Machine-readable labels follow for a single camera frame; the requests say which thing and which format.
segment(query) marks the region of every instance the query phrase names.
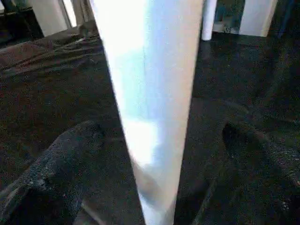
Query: black fabric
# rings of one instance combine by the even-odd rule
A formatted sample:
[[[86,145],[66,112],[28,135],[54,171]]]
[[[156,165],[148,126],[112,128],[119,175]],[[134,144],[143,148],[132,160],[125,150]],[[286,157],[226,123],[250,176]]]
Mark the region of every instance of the black fabric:
[[[299,151],[299,50],[300,42],[295,39],[278,42],[214,34],[211,42],[200,41],[175,224],[193,221],[216,177],[219,191],[214,196],[237,199],[244,180],[223,141],[228,122],[247,123],[273,143]],[[17,179],[64,130],[82,121],[97,120],[106,136],[103,167],[85,200],[107,224],[143,224],[104,49],[94,22],[0,53],[0,188]],[[258,217],[255,213],[264,201],[256,201],[265,193],[254,192],[255,185],[244,183],[244,187],[243,201],[254,202],[248,217],[260,218],[261,222],[271,217],[269,212],[277,212],[269,208],[266,217]],[[237,213],[226,211],[225,200],[214,199],[210,201],[213,212],[206,211],[203,217],[207,224],[212,224],[212,218],[223,224]],[[233,209],[240,204],[228,201]],[[242,206],[239,213],[248,210],[247,204]]]
[[[101,155],[103,142],[100,125],[92,121],[61,134],[0,192],[0,224],[72,224],[95,179],[98,167],[90,161]]]

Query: white cylindrical tube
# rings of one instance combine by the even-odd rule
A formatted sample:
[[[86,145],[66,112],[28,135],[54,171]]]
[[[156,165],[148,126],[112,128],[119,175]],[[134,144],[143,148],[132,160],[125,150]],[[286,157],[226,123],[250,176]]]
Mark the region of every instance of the white cylindrical tube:
[[[203,26],[201,38],[203,41],[211,40],[212,28],[215,21],[217,0],[206,0],[203,10]]]
[[[91,0],[91,5],[145,222],[173,224],[202,0]]]

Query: black cloth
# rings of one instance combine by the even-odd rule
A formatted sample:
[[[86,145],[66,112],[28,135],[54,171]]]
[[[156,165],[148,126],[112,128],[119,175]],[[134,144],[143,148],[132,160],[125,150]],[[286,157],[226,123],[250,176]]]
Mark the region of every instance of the black cloth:
[[[232,185],[227,192],[229,199],[235,196],[241,179],[222,139],[228,122],[246,122],[273,142],[298,149],[299,50],[300,42],[289,39],[214,34],[211,42],[200,41],[176,224],[193,220],[224,165],[227,172],[220,183],[224,187],[221,190],[226,192],[226,185],[236,183],[237,187]],[[107,140],[103,146],[103,168],[85,200],[107,224],[143,224],[95,23],[15,45],[0,53],[0,188],[17,179],[63,131],[82,121],[96,120]],[[245,199],[252,193],[243,192]],[[225,220],[220,216],[228,213],[223,207],[227,206],[213,203],[215,214],[208,213],[207,218],[213,215]],[[258,211],[247,214],[247,218],[252,218],[248,222],[270,217],[270,213],[260,215]]]

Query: black textured material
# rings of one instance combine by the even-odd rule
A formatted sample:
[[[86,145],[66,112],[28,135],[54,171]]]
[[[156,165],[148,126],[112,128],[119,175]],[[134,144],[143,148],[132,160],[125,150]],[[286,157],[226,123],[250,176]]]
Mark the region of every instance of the black textured material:
[[[0,188],[16,180],[64,130],[96,120],[105,142],[101,156],[90,161],[97,168],[97,178],[84,199],[108,225],[143,225],[94,22],[0,50],[0,54]],[[299,152],[299,61],[300,42],[295,39],[213,34],[211,42],[200,41],[175,224],[191,224],[210,191],[213,195],[203,206],[206,224],[225,224],[238,218],[245,224],[280,222],[278,202],[282,195],[273,196],[277,203],[265,196],[276,194],[270,189],[286,187],[289,191],[295,187],[288,177],[272,181],[286,176],[280,169],[270,169],[280,161],[281,153],[274,150],[272,155],[256,148],[260,145],[255,142],[248,146],[245,139],[236,141],[232,144],[235,150],[230,150],[223,130],[227,124],[246,123],[270,143],[293,149],[286,152],[291,158],[293,151]],[[250,153],[237,155],[241,157],[237,164],[229,152],[240,149]],[[247,165],[247,170],[239,169],[240,165]],[[256,172],[261,168],[276,176]],[[285,205],[297,205],[297,193],[293,195]],[[82,215],[75,224],[87,222]]]
[[[0,192],[0,224],[72,224],[95,178],[100,125],[87,121],[61,134],[20,178]]]

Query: white pole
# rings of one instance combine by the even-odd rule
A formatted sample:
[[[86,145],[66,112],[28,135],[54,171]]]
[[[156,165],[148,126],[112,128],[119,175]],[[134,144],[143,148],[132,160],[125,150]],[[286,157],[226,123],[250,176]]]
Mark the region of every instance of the white pole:
[[[171,225],[202,0],[91,0],[91,6],[145,222]]]
[[[217,7],[217,0],[206,0],[204,3],[203,11],[203,27],[202,27],[202,40],[211,40],[212,27],[215,21],[215,13]]]

